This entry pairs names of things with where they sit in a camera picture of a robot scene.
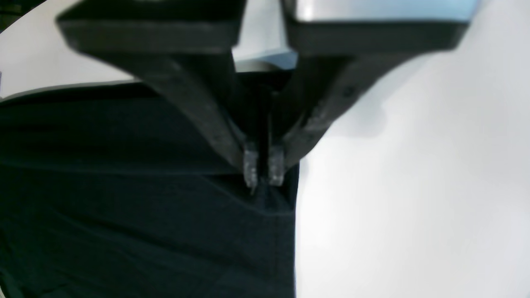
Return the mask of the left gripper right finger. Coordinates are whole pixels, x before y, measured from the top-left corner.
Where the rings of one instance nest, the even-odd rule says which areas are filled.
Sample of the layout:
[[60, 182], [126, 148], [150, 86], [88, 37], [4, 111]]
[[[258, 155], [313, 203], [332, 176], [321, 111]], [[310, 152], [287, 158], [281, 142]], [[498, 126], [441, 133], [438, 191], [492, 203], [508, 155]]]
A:
[[297, 63], [269, 117], [267, 180], [312, 151], [379, 79], [411, 59], [455, 49], [479, 0], [282, 0]]

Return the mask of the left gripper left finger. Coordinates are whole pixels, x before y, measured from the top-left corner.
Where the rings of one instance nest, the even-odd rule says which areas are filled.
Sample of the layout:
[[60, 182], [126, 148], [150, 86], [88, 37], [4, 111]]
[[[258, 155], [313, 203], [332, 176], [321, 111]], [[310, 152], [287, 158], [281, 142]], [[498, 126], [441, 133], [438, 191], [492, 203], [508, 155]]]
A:
[[210, 147], [259, 184], [259, 151], [232, 55], [244, 0], [82, 0], [57, 17], [74, 51], [114, 66], [174, 104]]

